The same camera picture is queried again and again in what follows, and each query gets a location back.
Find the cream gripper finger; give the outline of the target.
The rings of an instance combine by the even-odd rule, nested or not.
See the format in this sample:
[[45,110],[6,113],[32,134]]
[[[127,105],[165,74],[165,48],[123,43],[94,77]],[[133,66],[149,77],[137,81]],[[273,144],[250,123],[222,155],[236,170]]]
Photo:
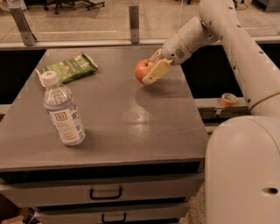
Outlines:
[[148,73],[142,78],[145,85],[150,85],[166,75],[171,69],[171,59],[149,59],[147,66],[149,67]]
[[156,60],[161,60],[163,58],[162,56],[162,50],[157,49],[151,56],[150,60],[156,61]]

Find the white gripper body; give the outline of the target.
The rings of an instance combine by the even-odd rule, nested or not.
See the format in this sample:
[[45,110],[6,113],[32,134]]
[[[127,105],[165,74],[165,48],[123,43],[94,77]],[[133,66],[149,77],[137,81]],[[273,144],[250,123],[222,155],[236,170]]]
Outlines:
[[173,65],[180,65],[188,60],[193,52],[190,44],[191,36],[187,33],[177,31],[174,36],[168,38],[162,46],[162,55],[172,60]]

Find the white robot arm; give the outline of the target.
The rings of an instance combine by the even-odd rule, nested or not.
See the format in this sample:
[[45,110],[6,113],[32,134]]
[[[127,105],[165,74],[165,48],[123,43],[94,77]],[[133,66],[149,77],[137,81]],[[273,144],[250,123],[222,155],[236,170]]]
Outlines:
[[232,0],[200,0],[199,14],[157,50],[151,84],[219,41],[248,105],[206,147],[206,224],[280,224],[280,70],[242,28]]

